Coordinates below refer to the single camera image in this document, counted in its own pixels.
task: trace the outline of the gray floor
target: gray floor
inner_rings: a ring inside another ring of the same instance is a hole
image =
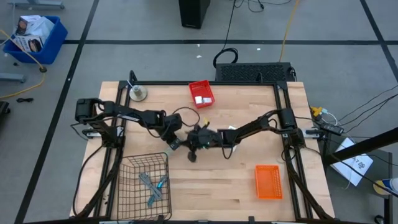
[[[16,10],[16,16],[42,14],[59,16],[69,31],[68,40],[80,39],[93,0],[67,0],[64,11]],[[386,40],[398,40],[398,2],[367,0]],[[224,39],[232,1],[213,0],[202,29],[181,27],[177,0],[99,0],[88,40]],[[230,39],[281,40],[294,1],[281,6],[266,5],[252,13],[247,4],[235,10]],[[12,30],[10,6],[0,2],[0,29]],[[301,1],[289,32],[290,40],[377,40],[357,0]],[[228,45],[239,50],[239,62],[276,62],[280,45]],[[47,66],[45,83],[37,89],[7,99],[12,113],[0,125],[0,223],[12,223],[42,148],[77,45],[63,45],[55,63]],[[222,45],[96,45],[83,47],[60,120],[25,222],[67,218],[72,204],[85,144],[69,128],[74,122],[75,102],[98,96],[102,81],[126,79],[133,69],[139,80],[213,80],[212,61]],[[398,58],[398,46],[389,50]],[[220,62],[232,61],[231,55]],[[374,95],[397,84],[378,45],[287,45],[285,62],[295,67],[304,82],[311,105],[323,106],[338,118]],[[0,72],[23,73],[25,84],[0,82],[0,95],[38,83],[41,73],[35,65],[12,65],[9,55],[0,57]],[[386,93],[381,99],[391,96]],[[16,103],[18,97],[33,97],[33,103]],[[373,136],[398,126],[396,99],[353,129],[353,136]],[[384,150],[396,150],[396,145]],[[394,154],[398,163],[398,153]],[[328,184],[336,216],[342,220],[372,222],[382,212],[382,201],[369,188],[350,187],[333,170]]]

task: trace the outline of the blue plastic bin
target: blue plastic bin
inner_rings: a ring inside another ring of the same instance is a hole
[[[54,28],[51,30],[49,37],[44,43],[40,52],[30,52],[42,64],[52,64],[61,49],[63,41],[67,37],[68,31],[62,25],[61,20],[57,16],[46,16],[54,23]],[[9,53],[20,62],[35,63],[27,54],[19,49],[12,41],[8,40],[3,51]]]

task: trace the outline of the red basket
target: red basket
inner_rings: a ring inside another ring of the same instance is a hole
[[[210,106],[215,102],[213,93],[211,92],[210,84],[208,80],[202,80],[189,84],[193,103],[199,109],[205,106]],[[201,96],[202,98],[211,98],[211,103],[196,103],[195,97]]]

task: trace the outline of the metal wire basket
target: metal wire basket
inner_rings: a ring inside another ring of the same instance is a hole
[[[153,191],[140,179],[147,175],[153,186],[161,192],[158,200],[153,199]],[[172,216],[170,199],[169,164],[166,153],[146,154],[125,157],[119,169],[118,219],[157,220]],[[154,202],[149,205],[152,196]]]

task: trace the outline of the circular metal base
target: circular metal base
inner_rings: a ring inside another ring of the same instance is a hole
[[[147,98],[148,95],[148,91],[145,87],[139,86],[139,88],[141,90],[141,94],[139,96],[137,96],[132,89],[130,90],[130,98],[135,102],[140,102],[144,100],[145,98]]]

